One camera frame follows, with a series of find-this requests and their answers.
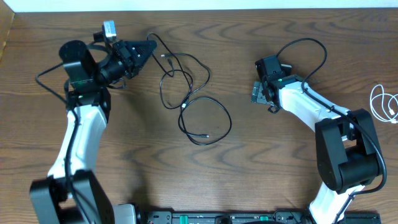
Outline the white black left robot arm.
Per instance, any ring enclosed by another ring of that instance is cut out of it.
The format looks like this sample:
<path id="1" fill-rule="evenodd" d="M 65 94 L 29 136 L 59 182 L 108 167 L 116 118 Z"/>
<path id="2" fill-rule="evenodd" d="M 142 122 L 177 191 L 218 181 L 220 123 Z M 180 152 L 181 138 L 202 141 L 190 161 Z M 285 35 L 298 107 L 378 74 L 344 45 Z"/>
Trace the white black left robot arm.
<path id="1" fill-rule="evenodd" d="M 68 126 L 47 177 L 30 186 L 39 223 L 137 223 L 131 204 L 112 205 L 95 176 L 100 139 L 109 122 L 109 89 L 138 75 L 154 52 L 153 40 L 61 46 L 61 66 L 69 76 L 63 102 Z"/>

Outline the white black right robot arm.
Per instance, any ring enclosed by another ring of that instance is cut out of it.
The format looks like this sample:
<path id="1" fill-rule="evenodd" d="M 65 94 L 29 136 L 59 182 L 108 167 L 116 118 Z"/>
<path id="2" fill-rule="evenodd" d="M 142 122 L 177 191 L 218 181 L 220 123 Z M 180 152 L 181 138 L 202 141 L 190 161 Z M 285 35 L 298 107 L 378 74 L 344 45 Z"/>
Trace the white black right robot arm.
<path id="1" fill-rule="evenodd" d="M 272 55 L 255 62 L 259 81 L 252 101 L 262 98 L 271 113 L 288 111 L 314 133 L 320 190 L 302 223 L 338 223 L 348 205 L 377 176 L 386 176 L 372 117 L 364 109 L 351 111 L 313 91 L 291 73 L 292 67 Z"/>

